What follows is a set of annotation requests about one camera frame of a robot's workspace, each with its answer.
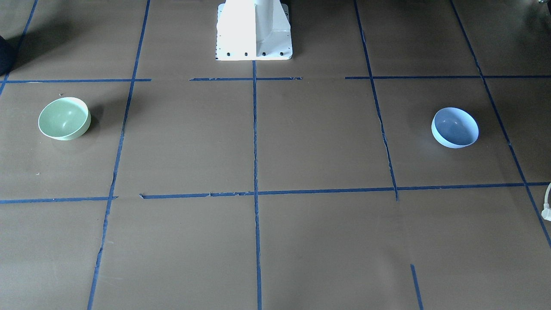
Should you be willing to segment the blue bowl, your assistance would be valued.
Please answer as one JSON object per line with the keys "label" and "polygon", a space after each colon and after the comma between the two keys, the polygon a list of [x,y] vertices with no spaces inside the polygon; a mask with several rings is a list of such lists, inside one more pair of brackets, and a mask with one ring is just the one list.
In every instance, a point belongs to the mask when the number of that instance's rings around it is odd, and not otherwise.
{"label": "blue bowl", "polygon": [[449,149],[462,149],[474,144],[480,136],[476,120],[460,108],[441,108],[431,122],[434,139]]}

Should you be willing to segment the green bowl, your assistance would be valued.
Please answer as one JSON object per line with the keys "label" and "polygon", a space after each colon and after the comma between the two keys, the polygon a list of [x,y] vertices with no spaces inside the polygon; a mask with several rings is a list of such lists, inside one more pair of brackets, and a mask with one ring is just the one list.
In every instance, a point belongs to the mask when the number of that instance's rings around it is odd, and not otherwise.
{"label": "green bowl", "polygon": [[91,124],[91,112],[83,100],[63,97],[50,102],[40,112],[40,132],[51,139],[69,141],[84,135]]}

